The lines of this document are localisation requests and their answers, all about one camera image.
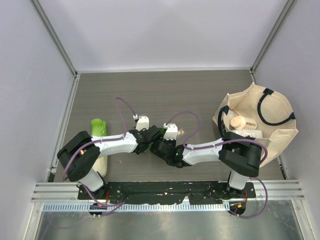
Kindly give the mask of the small clear plastic packet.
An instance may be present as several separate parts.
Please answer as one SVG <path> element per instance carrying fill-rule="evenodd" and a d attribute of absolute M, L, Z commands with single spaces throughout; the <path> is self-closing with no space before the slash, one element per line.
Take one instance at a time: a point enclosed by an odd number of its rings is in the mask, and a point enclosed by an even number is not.
<path fill-rule="evenodd" d="M 183 136 L 185 134 L 185 131 L 183 129 L 178 130 L 177 135 Z"/>

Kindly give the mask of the green paper box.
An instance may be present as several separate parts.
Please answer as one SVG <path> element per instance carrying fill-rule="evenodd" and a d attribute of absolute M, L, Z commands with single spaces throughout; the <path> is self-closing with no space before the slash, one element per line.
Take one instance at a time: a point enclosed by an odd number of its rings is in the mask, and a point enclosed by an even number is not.
<path fill-rule="evenodd" d="M 159 127 L 158 127 L 158 130 L 160 131 L 160 135 L 163 137 L 165 132 L 166 132 L 166 130 L 164 128 L 159 128 Z M 151 151 L 151 146 L 152 146 L 152 144 L 149 146 L 147 152 Z"/>

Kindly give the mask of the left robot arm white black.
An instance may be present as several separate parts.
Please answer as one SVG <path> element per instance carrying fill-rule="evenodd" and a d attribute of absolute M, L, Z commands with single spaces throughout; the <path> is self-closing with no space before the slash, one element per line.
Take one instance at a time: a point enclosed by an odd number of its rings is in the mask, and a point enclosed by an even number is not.
<path fill-rule="evenodd" d="M 154 125 L 110 136 L 91 136 L 81 131 L 57 153 L 57 158 L 65 170 L 64 178 L 82 183 L 93 198 L 100 200 L 107 188 L 102 174 L 93 169 L 97 159 L 120 153 L 144 153 L 162 137 L 163 131 Z"/>

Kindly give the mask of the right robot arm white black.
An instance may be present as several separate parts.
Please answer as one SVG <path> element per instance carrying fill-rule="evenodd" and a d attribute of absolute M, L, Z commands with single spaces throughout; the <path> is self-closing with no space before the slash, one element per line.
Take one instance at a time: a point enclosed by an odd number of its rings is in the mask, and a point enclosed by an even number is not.
<path fill-rule="evenodd" d="M 243 193 L 250 178 L 259 176 L 260 165 L 268 156 L 265 145 L 234 132 L 203 144 L 176 145 L 175 140 L 161 138 L 153 143 L 150 152 L 176 168 L 221 161 L 231 168 L 225 190 L 233 198 Z"/>

